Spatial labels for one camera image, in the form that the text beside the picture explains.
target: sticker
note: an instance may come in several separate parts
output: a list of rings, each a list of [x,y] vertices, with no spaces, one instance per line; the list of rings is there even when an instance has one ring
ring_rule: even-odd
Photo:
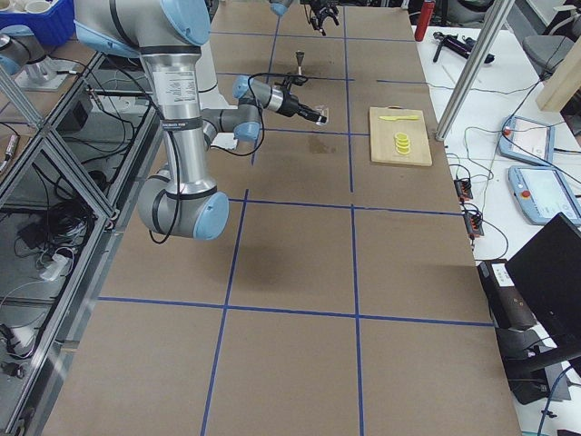
[[[198,86],[193,71],[154,71],[153,82],[161,105],[198,103]]]
[[[507,271],[505,264],[494,263],[492,265],[492,271],[494,272],[494,276],[497,278],[498,284],[500,285],[501,288],[515,286],[512,279],[508,275],[508,271]]]

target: cutting board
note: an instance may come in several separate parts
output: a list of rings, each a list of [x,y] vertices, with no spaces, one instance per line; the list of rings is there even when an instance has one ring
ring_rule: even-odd
[[[382,115],[401,116],[417,115],[418,120],[384,121]],[[371,133],[371,161],[393,165],[431,166],[432,155],[429,151],[428,134],[424,114],[411,109],[390,109],[388,107],[370,107],[369,130]],[[395,134],[409,136],[409,154],[400,154],[396,150]]]

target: white plug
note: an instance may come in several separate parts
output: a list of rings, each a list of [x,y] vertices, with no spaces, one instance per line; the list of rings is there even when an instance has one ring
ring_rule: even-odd
[[[70,259],[68,257],[55,253],[53,255],[53,261],[41,271],[40,278],[45,282],[54,282],[62,274],[69,261]]]

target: black screen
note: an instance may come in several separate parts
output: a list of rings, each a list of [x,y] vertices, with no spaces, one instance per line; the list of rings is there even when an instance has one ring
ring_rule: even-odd
[[[558,345],[581,341],[581,232],[558,214],[507,263],[537,320]],[[581,358],[571,361],[581,370]]]

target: yellow knife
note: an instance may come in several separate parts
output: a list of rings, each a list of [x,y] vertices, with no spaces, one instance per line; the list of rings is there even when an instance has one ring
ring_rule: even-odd
[[[416,121],[419,119],[419,115],[382,115],[379,117],[383,121],[398,121],[398,120],[411,120]]]

